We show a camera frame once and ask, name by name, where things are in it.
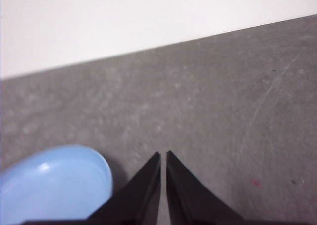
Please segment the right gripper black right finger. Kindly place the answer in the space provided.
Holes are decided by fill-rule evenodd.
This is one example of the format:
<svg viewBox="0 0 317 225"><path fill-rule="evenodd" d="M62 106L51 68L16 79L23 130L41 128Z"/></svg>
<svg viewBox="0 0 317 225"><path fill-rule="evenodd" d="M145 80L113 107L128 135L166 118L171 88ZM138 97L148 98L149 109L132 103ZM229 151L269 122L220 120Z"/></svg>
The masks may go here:
<svg viewBox="0 0 317 225"><path fill-rule="evenodd" d="M166 154L166 194L173 225L227 225L245 221L203 186L172 151Z"/></svg>

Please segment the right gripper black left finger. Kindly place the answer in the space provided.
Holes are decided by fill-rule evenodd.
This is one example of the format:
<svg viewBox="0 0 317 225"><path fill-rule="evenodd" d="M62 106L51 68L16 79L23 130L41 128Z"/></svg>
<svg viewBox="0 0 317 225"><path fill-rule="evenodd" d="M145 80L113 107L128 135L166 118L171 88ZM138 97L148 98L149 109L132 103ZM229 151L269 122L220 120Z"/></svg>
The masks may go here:
<svg viewBox="0 0 317 225"><path fill-rule="evenodd" d="M160 202L160 153L88 218L91 225L155 225Z"/></svg>

